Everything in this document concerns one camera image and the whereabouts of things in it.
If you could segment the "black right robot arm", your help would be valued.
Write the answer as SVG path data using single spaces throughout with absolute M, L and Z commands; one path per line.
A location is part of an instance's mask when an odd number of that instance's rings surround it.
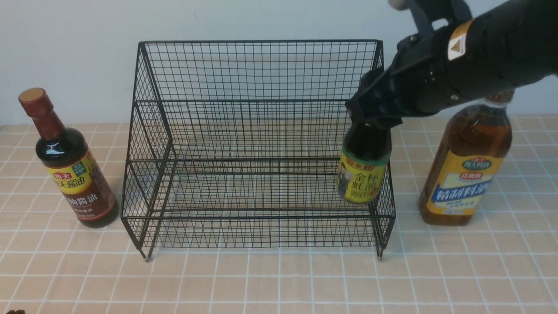
M 346 103 L 354 123 L 389 129 L 557 74 L 555 0 L 508 0 L 477 17 L 463 0 L 389 4 L 410 10 L 417 33 L 383 73 L 365 74 L 368 85 Z

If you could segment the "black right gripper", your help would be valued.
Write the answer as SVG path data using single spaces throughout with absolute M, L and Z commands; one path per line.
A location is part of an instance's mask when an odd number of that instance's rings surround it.
M 460 105 L 462 98 L 449 83 L 447 44 L 446 37 L 400 41 L 392 64 L 365 73 L 346 102 L 352 123 L 390 129 L 406 117 L 433 116 Z

